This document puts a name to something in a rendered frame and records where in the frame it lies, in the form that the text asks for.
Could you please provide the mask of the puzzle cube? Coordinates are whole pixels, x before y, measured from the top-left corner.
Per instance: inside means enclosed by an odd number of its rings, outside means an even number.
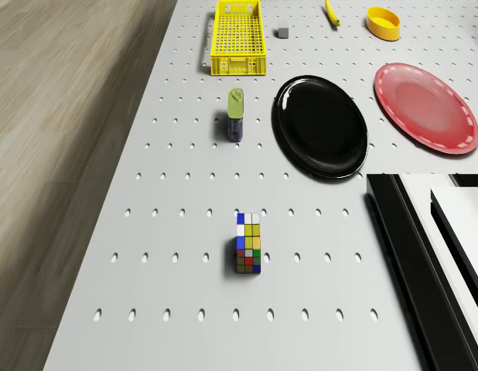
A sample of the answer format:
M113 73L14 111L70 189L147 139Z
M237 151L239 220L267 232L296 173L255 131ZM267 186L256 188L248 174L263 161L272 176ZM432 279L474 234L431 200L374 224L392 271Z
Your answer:
M238 213L236 236L236 272L261 273L261 228L258 213Z

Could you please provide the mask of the flat-sided can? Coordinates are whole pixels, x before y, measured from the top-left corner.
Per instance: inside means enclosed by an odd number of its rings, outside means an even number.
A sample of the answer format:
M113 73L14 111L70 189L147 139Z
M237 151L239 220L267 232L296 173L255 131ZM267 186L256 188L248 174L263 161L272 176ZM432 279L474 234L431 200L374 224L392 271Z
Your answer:
M227 133L233 142L240 142L243 138L244 91L233 88L228 93L227 104Z

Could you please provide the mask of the black plate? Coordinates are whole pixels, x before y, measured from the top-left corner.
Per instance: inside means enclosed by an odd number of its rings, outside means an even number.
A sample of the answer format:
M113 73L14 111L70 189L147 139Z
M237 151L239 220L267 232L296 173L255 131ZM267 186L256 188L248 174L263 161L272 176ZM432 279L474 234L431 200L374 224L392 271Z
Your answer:
M364 116L341 87L325 78L302 75L283 83L272 105L271 123L285 156L319 177L350 177L366 160Z

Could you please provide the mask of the yellow basket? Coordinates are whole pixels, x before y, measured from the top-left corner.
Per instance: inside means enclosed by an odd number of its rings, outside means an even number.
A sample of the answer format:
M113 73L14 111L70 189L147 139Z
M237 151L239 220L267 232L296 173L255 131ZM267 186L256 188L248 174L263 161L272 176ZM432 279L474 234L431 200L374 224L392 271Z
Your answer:
M265 75L260 0L218 0L210 48L211 74Z

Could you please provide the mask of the black stove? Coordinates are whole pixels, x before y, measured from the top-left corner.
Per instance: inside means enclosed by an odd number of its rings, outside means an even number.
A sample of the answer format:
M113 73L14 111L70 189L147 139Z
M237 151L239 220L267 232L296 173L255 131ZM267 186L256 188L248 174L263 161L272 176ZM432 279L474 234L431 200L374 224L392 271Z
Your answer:
M429 369L478 371L478 343L400 176L369 174L367 192Z

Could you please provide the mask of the banana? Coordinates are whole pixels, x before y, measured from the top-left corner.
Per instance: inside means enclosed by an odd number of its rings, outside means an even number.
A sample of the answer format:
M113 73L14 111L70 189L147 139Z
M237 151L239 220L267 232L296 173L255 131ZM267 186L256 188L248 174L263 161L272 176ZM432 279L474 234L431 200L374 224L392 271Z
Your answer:
M328 15L328 18L329 18L330 22L332 23L332 25L334 27L339 27L340 26L340 20L336 16L336 14L333 10L333 7L331 5L330 0L325 0L325 8L326 8L326 13Z

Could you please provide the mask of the red plate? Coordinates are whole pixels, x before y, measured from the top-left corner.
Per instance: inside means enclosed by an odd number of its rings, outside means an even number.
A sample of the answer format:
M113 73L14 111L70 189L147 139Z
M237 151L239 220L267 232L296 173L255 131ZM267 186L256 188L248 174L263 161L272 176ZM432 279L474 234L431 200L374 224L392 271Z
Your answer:
M464 155L478 146L473 112L435 75L405 63L383 65L374 91L388 117L426 147L448 155Z

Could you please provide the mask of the yellow bowl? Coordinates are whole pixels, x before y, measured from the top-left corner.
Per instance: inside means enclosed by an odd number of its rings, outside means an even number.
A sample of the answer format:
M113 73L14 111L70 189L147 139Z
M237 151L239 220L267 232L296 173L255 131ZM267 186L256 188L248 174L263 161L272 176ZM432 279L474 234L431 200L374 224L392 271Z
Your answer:
M392 11L382 7L367 10L367 28L376 37L386 41L400 39L401 21Z

